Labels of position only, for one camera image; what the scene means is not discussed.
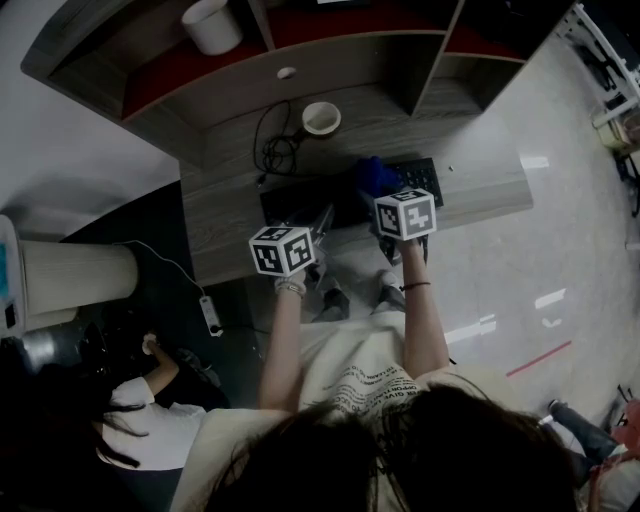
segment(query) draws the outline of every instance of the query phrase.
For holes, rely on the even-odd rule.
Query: wrist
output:
[[[307,293],[307,287],[303,282],[295,279],[296,276],[291,277],[281,277],[276,279],[275,289],[276,293],[280,295],[281,293],[295,293],[300,299],[303,299]]]
[[[403,258],[413,255],[418,255],[422,258],[422,245],[420,245],[420,242],[416,238],[398,242],[398,250]]]

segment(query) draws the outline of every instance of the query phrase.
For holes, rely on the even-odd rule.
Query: cup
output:
[[[242,41],[228,0],[200,0],[182,15],[182,25],[198,49],[205,55],[221,55]]]
[[[341,122],[342,114],[338,107],[326,101],[312,103],[302,112],[302,128],[312,137],[331,137]]]

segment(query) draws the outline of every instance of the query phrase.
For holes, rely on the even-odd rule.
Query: hair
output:
[[[100,423],[133,437],[149,434],[134,432],[118,424],[114,412],[139,411],[145,405],[117,405],[111,402],[115,386],[104,377],[77,376],[70,369],[47,365],[36,376],[37,399],[53,428],[74,432],[79,441],[92,444],[107,459],[137,468],[140,462],[115,451],[102,439],[93,423]]]
[[[574,483],[536,418],[434,386],[375,423],[327,405],[286,419],[232,458],[206,510],[368,512],[391,495],[405,511],[576,511]]]

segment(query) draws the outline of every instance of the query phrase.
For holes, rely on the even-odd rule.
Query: red shelf panel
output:
[[[182,41],[129,76],[122,119],[127,121],[203,76],[266,52],[263,43],[244,40],[230,52],[208,56],[190,39]]]
[[[423,12],[397,0],[373,0],[370,7],[335,11],[279,7],[269,10],[268,15],[276,48],[375,32],[445,33]]]
[[[518,52],[501,43],[490,43],[471,27],[459,24],[453,29],[447,44],[447,53],[478,55],[479,57],[498,57],[524,61]]]

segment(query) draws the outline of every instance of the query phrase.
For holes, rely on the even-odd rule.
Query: wooden desk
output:
[[[297,127],[304,106],[321,100],[340,108],[342,126],[329,140],[303,143],[298,154],[300,175],[342,172],[358,158],[373,155],[382,159],[432,157],[445,204],[438,210],[439,229],[533,206],[506,127],[491,110],[480,115],[459,82],[434,80],[413,119],[377,86],[296,100],[289,133]],[[253,164],[252,144],[261,114],[247,114],[211,129],[204,168],[181,166],[187,233],[201,285],[255,273],[248,240],[264,226],[259,193],[292,181],[269,177],[260,191],[255,186],[260,173]],[[281,122],[278,115],[267,119],[261,140],[278,133]],[[356,226],[331,233],[326,243],[331,251],[340,251],[356,248],[369,237],[368,226]]]

